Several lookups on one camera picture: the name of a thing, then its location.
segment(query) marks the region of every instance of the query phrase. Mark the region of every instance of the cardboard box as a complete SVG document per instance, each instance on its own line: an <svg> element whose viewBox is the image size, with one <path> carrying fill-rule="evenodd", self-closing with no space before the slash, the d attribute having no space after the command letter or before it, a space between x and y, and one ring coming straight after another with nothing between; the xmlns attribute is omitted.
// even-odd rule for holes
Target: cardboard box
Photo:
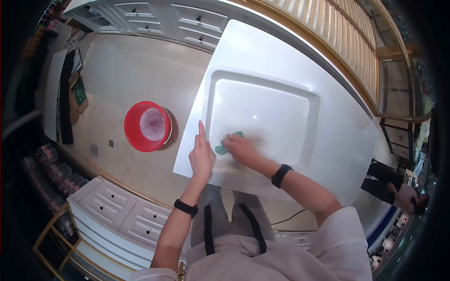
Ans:
<svg viewBox="0 0 450 281"><path fill-rule="evenodd" d="M79 72L70 77L69 90L70 122L73 125L89 105Z"/></svg>

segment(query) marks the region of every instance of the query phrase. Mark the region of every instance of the black fitness tracker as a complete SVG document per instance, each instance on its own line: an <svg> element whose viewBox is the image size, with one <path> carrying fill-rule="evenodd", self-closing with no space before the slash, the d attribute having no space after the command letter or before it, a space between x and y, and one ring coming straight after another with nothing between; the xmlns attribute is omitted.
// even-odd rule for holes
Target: black fitness tracker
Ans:
<svg viewBox="0 0 450 281"><path fill-rule="evenodd" d="M188 213L189 215L191 215L191 218L193 218L197 212L198 212L198 208L197 205L193 206L189 206L188 204L185 204L183 202L181 202L179 199L177 199L175 201L175 203L173 204L173 206L185 213Z"/></svg>
<svg viewBox="0 0 450 281"><path fill-rule="evenodd" d="M272 177L272 184L275 185L278 188L281 188L281 181L284 178L284 175L288 172L288 171L294 171L294 169L292 169L291 166L286 165L286 164L282 164L281 167L278 169L278 171L274 174L274 176Z"/></svg>

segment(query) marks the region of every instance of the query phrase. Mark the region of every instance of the apron strap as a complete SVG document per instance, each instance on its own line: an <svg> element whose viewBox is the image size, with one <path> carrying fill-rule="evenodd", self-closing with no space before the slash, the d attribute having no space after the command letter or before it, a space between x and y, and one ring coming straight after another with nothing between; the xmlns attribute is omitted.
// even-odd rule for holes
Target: apron strap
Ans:
<svg viewBox="0 0 450 281"><path fill-rule="evenodd" d="M256 240L258 240L259 250L260 250L261 254L267 252L266 241L264 241L264 237L262 236L261 228L259 226L257 219L255 218L253 213L249 210L249 208L247 208L246 205L238 204L238 206L239 206L239 208L241 208L244 215L247 217L247 219L250 221L250 224L252 225L253 235L255 236Z"/></svg>
<svg viewBox="0 0 450 281"><path fill-rule="evenodd" d="M204 209L204 217L205 217L205 231L204 231L204 237L205 237L205 250L206 255L214 254L214 242L212 240L212 232L211 232L211 205L205 206Z"/></svg>

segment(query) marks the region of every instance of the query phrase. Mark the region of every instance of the red plastic basin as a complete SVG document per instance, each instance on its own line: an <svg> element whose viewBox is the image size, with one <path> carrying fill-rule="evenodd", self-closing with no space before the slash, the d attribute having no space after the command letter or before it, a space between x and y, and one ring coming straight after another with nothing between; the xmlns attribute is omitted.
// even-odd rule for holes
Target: red plastic basin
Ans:
<svg viewBox="0 0 450 281"><path fill-rule="evenodd" d="M152 141L147 139L141 131L140 119L144 112L150 108L156 108L162 113L165 122L164 136L160 140ZM125 136L128 142L137 150L142 152L152 152L165 144L172 133L172 120L169 113L161 106L153 102L140 102L133 105L125 116L124 122Z"/></svg>

